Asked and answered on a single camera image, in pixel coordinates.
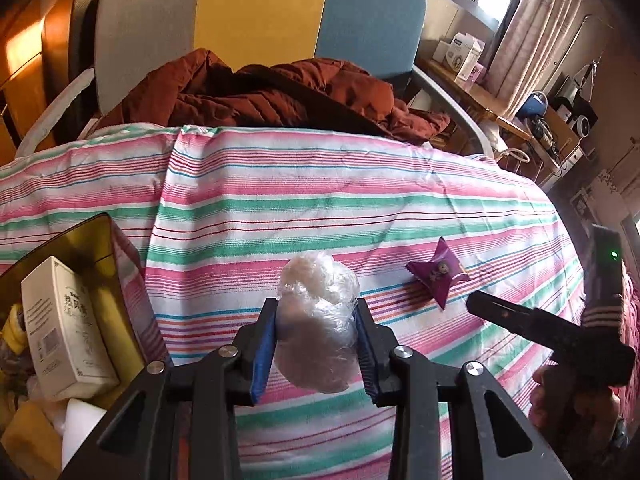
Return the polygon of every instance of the blue headboard panel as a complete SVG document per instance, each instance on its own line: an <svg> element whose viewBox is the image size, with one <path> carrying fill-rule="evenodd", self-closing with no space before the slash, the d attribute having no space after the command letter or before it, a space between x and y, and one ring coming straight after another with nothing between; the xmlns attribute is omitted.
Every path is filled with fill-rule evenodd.
<svg viewBox="0 0 640 480"><path fill-rule="evenodd" d="M425 11L426 0L325 0L316 57L393 80L411 71Z"/></svg>

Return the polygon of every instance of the metal screw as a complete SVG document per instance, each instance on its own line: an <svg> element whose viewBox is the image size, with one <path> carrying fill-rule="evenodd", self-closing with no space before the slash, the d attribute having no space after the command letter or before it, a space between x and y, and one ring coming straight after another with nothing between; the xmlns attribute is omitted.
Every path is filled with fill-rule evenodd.
<svg viewBox="0 0 640 480"><path fill-rule="evenodd" d="M162 361L151 361L146 366L146 371L152 375L161 374L164 372L164 363Z"/></svg>
<svg viewBox="0 0 640 480"><path fill-rule="evenodd" d="M484 372L484 367L476 361L467 363L465 369L469 375L473 375L475 377L478 377L478 375L482 375L482 372Z"/></svg>
<svg viewBox="0 0 640 480"><path fill-rule="evenodd" d="M233 345L224 345L218 349L218 354L222 357L236 357L238 349Z"/></svg>
<svg viewBox="0 0 640 480"><path fill-rule="evenodd" d="M394 348L394 354L402 359L407 359L414 354L414 351L411 350L408 346L399 345Z"/></svg>

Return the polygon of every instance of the purple star-shaped package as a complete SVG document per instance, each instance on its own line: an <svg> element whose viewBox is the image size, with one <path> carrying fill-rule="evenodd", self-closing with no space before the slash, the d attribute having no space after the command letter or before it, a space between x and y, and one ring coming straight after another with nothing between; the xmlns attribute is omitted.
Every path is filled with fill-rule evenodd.
<svg viewBox="0 0 640 480"><path fill-rule="evenodd" d="M406 268L412 273L444 309L449 289L457 283L468 282L469 275L460 260L440 237L433 258L428 262L409 262Z"/></svg>

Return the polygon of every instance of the plastic bag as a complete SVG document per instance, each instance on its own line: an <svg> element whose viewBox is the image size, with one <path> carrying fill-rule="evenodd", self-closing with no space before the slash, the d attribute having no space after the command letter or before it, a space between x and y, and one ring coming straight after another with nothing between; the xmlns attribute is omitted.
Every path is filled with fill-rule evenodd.
<svg viewBox="0 0 640 480"><path fill-rule="evenodd" d="M406 268L411 272L444 309L449 289L456 283L468 282L469 275L457 256L449 249L444 238L440 237L436 252L428 262L409 262Z"/></svg>
<svg viewBox="0 0 640 480"><path fill-rule="evenodd" d="M358 372L355 273L324 251L303 253L282 269L278 293L278 370L300 388L346 390Z"/></svg>

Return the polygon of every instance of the barcode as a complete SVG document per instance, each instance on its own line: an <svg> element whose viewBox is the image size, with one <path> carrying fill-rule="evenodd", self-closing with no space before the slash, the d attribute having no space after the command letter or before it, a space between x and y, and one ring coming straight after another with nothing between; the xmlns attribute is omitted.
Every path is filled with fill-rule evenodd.
<svg viewBox="0 0 640 480"><path fill-rule="evenodd" d="M42 341L40 342L40 358L44 359L56 348L58 348L59 344L60 338L58 337L58 330L54 328L46 336L44 336L42 338Z"/></svg>

